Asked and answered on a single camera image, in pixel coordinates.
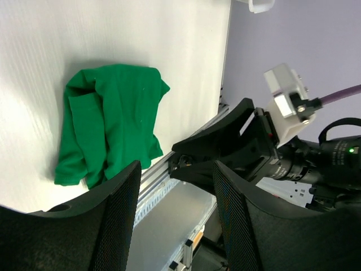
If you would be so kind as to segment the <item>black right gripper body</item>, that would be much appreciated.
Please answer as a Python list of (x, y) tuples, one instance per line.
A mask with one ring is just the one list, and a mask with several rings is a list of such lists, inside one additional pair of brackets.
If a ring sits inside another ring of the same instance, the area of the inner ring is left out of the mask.
[(262, 178), (295, 180), (296, 174), (288, 177), (295, 164), (296, 150), (287, 143), (278, 148), (279, 139), (271, 116), (260, 108), (241, 112), (243, 131), (240, 132), (241, 166), (239, 176), (256, 184)]

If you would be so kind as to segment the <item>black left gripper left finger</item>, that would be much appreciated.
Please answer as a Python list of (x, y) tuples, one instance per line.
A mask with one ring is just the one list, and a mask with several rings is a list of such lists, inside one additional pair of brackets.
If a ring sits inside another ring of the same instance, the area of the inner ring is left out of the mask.
[(50, 210), (1, 208), (2, 270), (125, 270), (141, 165)]

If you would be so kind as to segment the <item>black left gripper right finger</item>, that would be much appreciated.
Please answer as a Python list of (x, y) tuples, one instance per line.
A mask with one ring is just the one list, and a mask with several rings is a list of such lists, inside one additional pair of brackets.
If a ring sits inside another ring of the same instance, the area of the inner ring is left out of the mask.
[(213, 181), (231, 270), (360, 269), (360, 208), (302, 208), (219, 161)]

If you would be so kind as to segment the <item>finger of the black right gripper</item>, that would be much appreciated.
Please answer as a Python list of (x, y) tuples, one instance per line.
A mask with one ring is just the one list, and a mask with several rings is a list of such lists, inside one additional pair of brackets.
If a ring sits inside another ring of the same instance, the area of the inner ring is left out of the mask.
[(256, 184), (262, 179), (261, 160), (261, 158), (255, 160), (245, 158), (191, 158), (191, 161), (186, 162), (185, 166), (173, 170), (170, 177), (190, 183), (214, 195), (213, 168), (216, 161), (220, 161), (248, 182)]
[(192, 156), (219, 157), (234, 148), (240, 130), (254, 111), (253, 101), (244, 98), (230, 113), (201, 132), (172, 146), (172, 151)]

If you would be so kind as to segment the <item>green t shirt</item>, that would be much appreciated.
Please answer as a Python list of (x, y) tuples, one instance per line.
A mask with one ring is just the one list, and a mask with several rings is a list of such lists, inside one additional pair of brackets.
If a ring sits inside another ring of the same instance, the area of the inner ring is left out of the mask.
[(152, 67), (113, 64), (77, 72), (64, 90), (55, 184), (85, 180), (92, 189), (134, 160), (149, 168), (163, 155), (154, 128), (169, 89)]

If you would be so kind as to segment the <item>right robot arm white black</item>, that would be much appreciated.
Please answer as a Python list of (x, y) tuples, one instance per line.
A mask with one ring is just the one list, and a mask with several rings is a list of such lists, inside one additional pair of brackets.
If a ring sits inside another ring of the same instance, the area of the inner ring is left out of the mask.
[(243, 99), (228, 115), (173, 145), (172, 178), (214, 193), (213, 163), (220, 161), (252, 184), (265, 177), (310, 185), (309, 209), (327, 212), (360, 204), (360, 137), (317, 142), (293, 137), (280, 146), (271, 116)]

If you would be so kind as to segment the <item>white plastic basket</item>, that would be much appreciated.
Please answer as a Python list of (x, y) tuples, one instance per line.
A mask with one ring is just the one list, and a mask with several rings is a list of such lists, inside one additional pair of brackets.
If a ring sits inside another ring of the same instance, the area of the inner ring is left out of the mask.
[(267, 12), (273, 8), (275, 0), (249, 0), (249, 11), (254, 14)]

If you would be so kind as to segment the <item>aluminium mounting rail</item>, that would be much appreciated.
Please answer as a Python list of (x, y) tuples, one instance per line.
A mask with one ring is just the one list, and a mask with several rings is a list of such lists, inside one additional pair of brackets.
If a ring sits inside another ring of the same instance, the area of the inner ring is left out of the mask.
[(138, 204), (154, 193), (163, 181), (168, 180), (169, 173), (191, 161), (189, 156), (191, 155), (181, 155), (171, 151), (142, 173)]

